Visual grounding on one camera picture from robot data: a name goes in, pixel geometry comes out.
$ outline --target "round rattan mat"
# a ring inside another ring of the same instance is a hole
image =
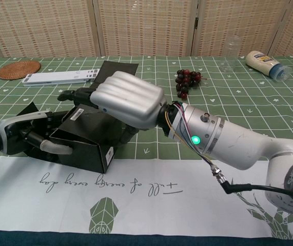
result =
[[[0,68],[0,78],[13,80],[24,78],[29,73],[35,73],[40,69],[40,63],[34,60],[24,60],[11,63]]]

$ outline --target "black cardboard box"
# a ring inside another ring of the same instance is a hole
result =
[[[105,173],[122,133],[121,121],[86,105],[72,109],[50,135],[54,143],[74,149],[71,155],[59,155],[64,165]]]

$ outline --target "green tablecloth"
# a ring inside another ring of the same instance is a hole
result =
[[[208,80],[189,91],[187,103],[231,122],[271,137],[293,139],[293,56],[276,57],[292,67],[292,76],[284,83],[247,67],[244,57],[234,73],[221,73],[216,57],[76,57],[76,58],[0,58],[0,68],[22,59],[38,60],[39,72],[58,72],[100,68],[104,60],[139,63],[136,75],[164,89],[167,100],[176,96],[176,71],[183,68],[200,71]],[[59,102],[57,96],[64,90],[74,90],[87,84],[50,87],[23,87],[21,80],[0,79],[0,120],[15,116],[30,102],[40,110],[70,110],[69,101]],[[184,145],[164,136],[161,128],[141,131],[130,143],[120,148],[116,158],[136,159],[198,159]]]

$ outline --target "mayonnaise bottle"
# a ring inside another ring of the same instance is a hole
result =
[[[284,66],[277,60],[274,60],[259,51],[251,51],[245,57],[245,61],[248,66],[271,77],[276,82],[282,82],[288,79],[292,71],[291,67]]]

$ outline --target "green led light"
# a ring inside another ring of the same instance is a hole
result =
[[[195,145],[198,145],[199,143],[201,143],[201,139],[198,136],[193,136],[191,139],[193,144]]]

